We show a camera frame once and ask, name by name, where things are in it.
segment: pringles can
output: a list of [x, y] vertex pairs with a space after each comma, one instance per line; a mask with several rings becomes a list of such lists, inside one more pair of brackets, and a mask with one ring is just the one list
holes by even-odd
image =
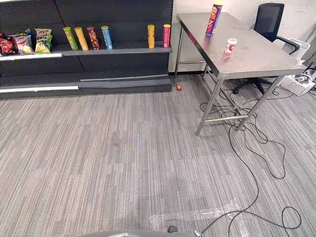
[[75, 32], [76, 35], [78, 37], [79, 43], [81, 45], [82, 50], [87, 51], [89, 50], [88, 45], [87, 45], [87, 41], [85, 41], [84, 35], [83, 35], [83, 31], [81, 27], [76, 27], [75, 28]]
[[101, 30], [102, 30], [103, 38], [105, 41], [105, 45], [107, 46], [107, 49], [113, 49], [109, 27], [101, 26]]
[[155, 26], [154, 25], [148, 25], [148, 48], [154, 48], [155, 47]]
[[170, 29], [171, 26], [169, 24], [163, 25], [163, 47], [169, 48], [170, 45]]
[[219, 15], [221, 14], [223, 4], [220, 1], [216, 1], [213, 5], [211, 16], [209, 17], [206, 34], [212, 36], [216, 28]]
[[78, 45], [76, 43], [76, 40], [75, 40], [75, 37], [71, 31], [71, 28], [69, 26], [67, 27], [64, 27], [64, 32], [65, 32], [65, 35], [69, 41], [69, 44], [71, 46], [71, 49], [72, 50], [78, 50]]
[[100, 49], [99, 41], [94, 31], [94, 27], [93, 26], [87, 27], [87, 31], [89, 33], [89, 37], [90, 37], [93, 49]]

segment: office chair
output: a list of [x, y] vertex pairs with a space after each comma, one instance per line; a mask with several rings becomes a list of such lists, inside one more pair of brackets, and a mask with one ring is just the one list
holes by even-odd
[[[277, 36], [278, 29], [280, 27], [280, 22], [283, 14], [284, 4], [281, 3], [264, 3], [259, 5], [257, 19], [255, 23], [254, 30], [261, 34], [263, 37], [267, 38], [271, 42], [275, 40], [281, 40], [285, 43], [290, 44], [295, 49], [290, 54], [297, 51], [300, 46], [292, 41], [285, 38]], [[239, 93], [239, 89], [248, 84], [255, 84], [262, 94], [265, 93], [261, 84], [271, 85], [272, 82], [262, 79], [262, 78], [248, 78], [246, 82], [237, 86], [234, 90], [234, 94]]]

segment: bottom shelf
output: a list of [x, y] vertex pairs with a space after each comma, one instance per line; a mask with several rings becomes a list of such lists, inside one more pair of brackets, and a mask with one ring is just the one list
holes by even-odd
[[66, 73], [2, 77], [0, 99], [171, 90], [168, 74], [121, 78], [104, 78], [104, 76], [101, 73]]

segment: gray carpet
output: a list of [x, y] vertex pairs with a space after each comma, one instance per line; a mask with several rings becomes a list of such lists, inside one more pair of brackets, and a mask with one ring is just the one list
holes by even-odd
[[[250, 205], [255, 183], [230, 147], [229, 126], [207, 123], [195, 136], [198, 106], [206, 97], [198, 75], [178, 78], [183, 90], [170, 93], [1, 100], [0, 236], [166, 231], [171, 224], [192, 236], [222, 213]], [[279, 91], [278, 97], [291, 95]], [[242, 104], [258, 95], [248, 86], [232, 98]], [[289, 230], [291, 237], [316, 235], [315, 114], [311, 94], [270, 100], [258, 111], [258, 127], [286, 146], [283, 180], [245, 149], [241, 132], [232, 133], [237, 152], [259, 180], [259, 198], [249, 211], [281, 224], [283, 208], [295, 207], [302, 225]], [[247, 143], [282, 175], [280, 146]], [[233, 216], [204, 236], [227, 236]], [[284, 222], [295, 226], [298, 217], [286, 211]], [[286, 233], [244, 213], [234, 220], [231, 236]]]

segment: green chip can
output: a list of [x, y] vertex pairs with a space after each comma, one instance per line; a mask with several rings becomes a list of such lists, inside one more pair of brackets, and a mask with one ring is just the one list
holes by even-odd
[[74, 35], [73, 35], [72, 31], [71, 31], [71, 28], [69, 26], [65, 27], [64, 28], [64, 32], [65, 32], [65, 35], [66, 35], [66, 37], [67, 37], [67, 39], [69, 41], [69, 44], [70, 44], [71, 48], [73, 50], [78, 50], [78, 45], [77, 45], [75, 37], [74, 37]]

